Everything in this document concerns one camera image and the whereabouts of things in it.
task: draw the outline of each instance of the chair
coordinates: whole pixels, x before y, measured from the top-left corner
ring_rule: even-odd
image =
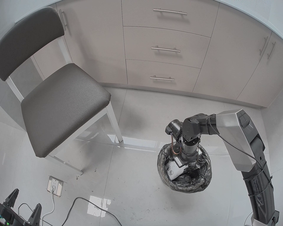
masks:
[[[123,140],[111,94],[72,63],[63,41],[64,29],[51,7],[35,11],[19,21],[0,40],[0,78],[21,102],[22,114],[35,155],[81,175],[83,172],[55,155],[104,114],[108,115],[118,140]],[[10,74],[34,53],[57,39],[66,65],[41,82],[25,98]]]

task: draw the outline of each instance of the floor electrical outlet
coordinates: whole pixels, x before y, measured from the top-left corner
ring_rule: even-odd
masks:
[[[63,187],[63,181],[58,180],[55,177],[49,176],[49,182],[47,186],[47,191],[51,192],[53,190],[53,194],[60,197]]]

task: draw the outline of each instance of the metal bar handle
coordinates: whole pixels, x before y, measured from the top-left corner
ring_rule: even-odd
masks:
[[[156,11],[156,12],[170,12],[170,13],[177,13],[177,14],[181,14],[181,15],[187,15],[187,13],[185,12],[181,12],[181,11],[172,11],[172,10],[165,10],[165,9],[153,9],[153,11]]]
[[[177,50],[175,47],[174,47],[174,49],[165,49],[165,48],[159,48],[158,46],[156,46],[156,47],[152,47],[151,49],[171,51],[171,52],[176,52],[176,53],[180,53],[181,52],[181,50]]]
[[[267,42],[267,40],[268,40],[268,36],[267,36],[266,38],[264,37],[264,39],[265,39],[265,42],[264,42],[263,48],[260,49],[260,56],[263,54],[265,44],[266,44],[266,42]]]
[[[271,54],[272,54],[272,52],[273,52],[273,50],[274,50],[274,47],[275,47],[275,44],[276,44],[276,42],[275,43],[272,43],[273,44],[273,47],[272,47],[272,50],[271,50],[271,52],[270,52],[270,54],[267,54],[268,55],[268,60],[269,60],[269,58],[270,58],[270,56],[271,56]]]
[[[175,81],[175,79],[172,79],[171,77],[167,78],[158,78],[155,75],[153,77],[149,77],[150,79],[157,79],[157,80],[166,80],[166,81]]]
[[[63,18],[62,13],[64,13],[64,11],[61,11],[61,10],[59,9],[59,16],[60,16],[61,23],[62,23],[63,28],[64,28],[64,31],[65,31],[65,30],[66,30],[66,27],[67,27],[67,24],[65,24],[65,22],[64,22],[64,18]]]

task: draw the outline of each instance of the white chair leg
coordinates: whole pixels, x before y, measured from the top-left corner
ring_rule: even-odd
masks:
[[[49,160],[49,161],[51,161],[51,162],[57,164],[58,166],[63,166],[63,167],[65,167],[65,168],[67,168],[68,170],[69,170],[69,169],[72,169],[72,170],[73,170],[77,175],[79,175],[79,176],[83,174],[83,172],[82,172],[81,170],[79,170],[79,169],[77,169],[76,167],[73,167],[73,166],[71,166],[70,164],[68,164],[68,163],[66,163],[66,162],[64,162],[64,161],[62,161],[61,159],[57,158],[56,156],[50,156],[50,155],[48,155],[48,156],[45,157],[45,159],[47,159],[47,160]]]
[[[123,137],[122,137],[121,131],[119,129],[117,119],[115,117],[111,102],[107,105],[106,109],[107,109],[108,118],[110,120],[110,123],[111,123],[113,129],[115,130],[116,136],[117,136],[119,142],[122,142]]]

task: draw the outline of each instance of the chair seat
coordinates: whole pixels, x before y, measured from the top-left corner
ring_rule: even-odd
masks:
[[[21,103],[35,155],[45,158],[84,123],[105,108],[111,94],[75,64],[41,82]]]

